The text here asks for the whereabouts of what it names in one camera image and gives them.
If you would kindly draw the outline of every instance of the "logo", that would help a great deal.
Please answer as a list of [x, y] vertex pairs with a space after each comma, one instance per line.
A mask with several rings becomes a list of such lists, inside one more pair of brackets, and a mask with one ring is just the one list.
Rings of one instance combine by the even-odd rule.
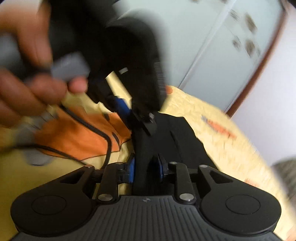
[[147, 197], [147, 198], [145, 198], [145, 199], [142, 199], [142, 201], [145, 202], [145, 203], [147, 203], [147, 202], [150, 202], [151, 199]]

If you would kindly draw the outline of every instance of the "gray fabric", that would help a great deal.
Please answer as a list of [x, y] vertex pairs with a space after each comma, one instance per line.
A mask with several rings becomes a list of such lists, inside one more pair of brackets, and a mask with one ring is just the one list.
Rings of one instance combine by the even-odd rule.
[[[57, 115], [51, 115], [49, 112], [45, 112], [41, 116], [33, 118], [33, 124], [24, 123], [18, 128], [16, 137], [16, 145], [30, 145], [34, 144], [34, 136], [37, 130], [40, 130], [42, 126], [54, 118]], [[24, 149], [23, 154], [29, 165], [41, 166], [49, 163], [54, 157], [46, 155], [37, 149]]]
[[286, 185], [288, 197], [296, 209], [296, 159], [278, 163], [274, 169]]

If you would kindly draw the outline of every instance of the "round pad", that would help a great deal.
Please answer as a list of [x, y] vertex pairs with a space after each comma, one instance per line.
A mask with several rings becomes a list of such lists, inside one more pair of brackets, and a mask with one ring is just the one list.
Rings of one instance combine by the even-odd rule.
[[217, 185], [203, 198], [200, 210], [214, 226], [238, 235], [273, 231], [281, 216], [275, 197], [241, 182]]
[[41, 237], [58, 236], [82, 226], [91, 216], [92, 202], [76, 185], [43, 185], [20, 195], [11, 206], [19, 231]]
[[235, 195], [226, 200], [226, 207], [237, 214], [252, 214], [259, 210], [260, 202], [248, 195]]
[[66, 207], [67, 202], [65, 199], [59, 196], [43, 196], [37, 198], [32, 203], [32, 209], [42, 215], [52, 215], [60, 213]]

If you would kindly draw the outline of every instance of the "orange fabric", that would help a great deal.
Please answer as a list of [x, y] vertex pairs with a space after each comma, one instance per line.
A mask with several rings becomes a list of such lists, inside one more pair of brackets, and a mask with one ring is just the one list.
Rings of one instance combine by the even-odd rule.
[[247, 183], [247, 184], [249, 184], [249, 185], [251, 185], [251, 186], [253, 186], [253, 187], [259, 188], [259, 184], [256, 183], [256, 182], [254, 182], [254, 181], [252, 181], [252, 180], [249, 179], [249, 178], [246, 178], [246, 179], [245, 179], [245, 183]]
[[221, 126], [217, 122], [214, 122], [212, 120], [207, 120], [207, 123], [218, 133], [224, 134], [229, 138], [233, 138], [233, 139], [236, 138], [236, 135], [234, 135], [232, 132], [230, 132], [229, 130], [227, 130], [225, 127]]
[[[102, 114], [87, 114], [81, 107], [69, 109], [87, 123], [106, 133], [112, 141], [112, 152], [119, 151], [119, 146], [131, 137], [130, 130], [116, 113], [109, 113], [108, 121]], [[61, 109], [57, 113], [58, 119], [45, 123], [43, 128], [36, 132], [36, 144], [54, 148], [79, 160], [106, 154], [107, 141], [103, 137], [73, 120]], [[119, 146], [112, 133], [118, 137]], [[45, 154], [59, 156], [46, 150], [41, 151]]]
[[296, 241], [296, 227], [291, 228], [288, 235], [289, 237], [286, 239], [286, 241]]
[[167, 93], [168, 95], [170, 95], [170, 94], [173, 93], [173, 89], [172, 89], [172, 87], [170, 87], [170, 86], [168, 86], [168, 85], [165, 86], [165, 90], [166, 90], [166, 93]]

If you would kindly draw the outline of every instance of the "blue component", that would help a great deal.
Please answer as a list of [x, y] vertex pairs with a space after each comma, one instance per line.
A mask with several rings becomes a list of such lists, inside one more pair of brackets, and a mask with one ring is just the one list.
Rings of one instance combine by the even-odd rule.
[[159, 159], [158, 159], [158, 165], [159, 165], [160, 181], [162, 182], [162, 180], [163, 180], [163, 166], [162, 166], [161, 161]]
[[133, 183], [134, 171], [135, 171], [135, 158], [131, 160], [131, 163], [129, 164], [129, 167], [128, 167], [128, 172], [129, 172], [128, 183]]
[[126, 103], [123, 99], [117, 98], [116, 101], [116, 112], [119, 115], [120, 119], [123, 121], [123, 123], [128, 126], [128, 117], [131, 113], [131, 110], [128, 108]]

